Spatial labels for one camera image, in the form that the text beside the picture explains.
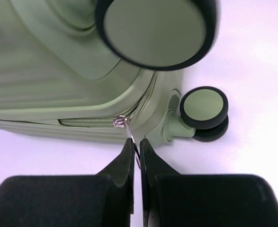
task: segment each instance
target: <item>zipper teeth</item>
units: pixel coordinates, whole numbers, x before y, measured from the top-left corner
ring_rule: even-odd
[[[73,127],[114,127],[112,118],[124,115],[129,117],[129,125],[132,124],[137,117],[142,113],[143,109],[147,106],[148,100],[151,97],[158,72],[154,72],[152,79],[140,100],[133,106],[124,110],[121,113],[115,114],[108,118],[73,118],[59,120],[62,125]]]

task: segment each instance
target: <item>zipper pull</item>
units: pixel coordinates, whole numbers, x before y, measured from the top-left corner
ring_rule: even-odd
[[[115,118],[112,119],[112,123],[113,123],[115,128],[125,128],[126,129],[128,137],[134,143],[134,146],[135,146],[135,159],[137,161],[137,164],[138,164],[139,168],[141,169],[140,153],[139,153],[137,144],[135,142],[135,139],[134,139],[134,137],[133,137],[133,135],[131,133],[131,130],[129,128],[129,122],[130,122],[129,117],[125,117],[123,115],[120,115],[120,116],[115,117]]]

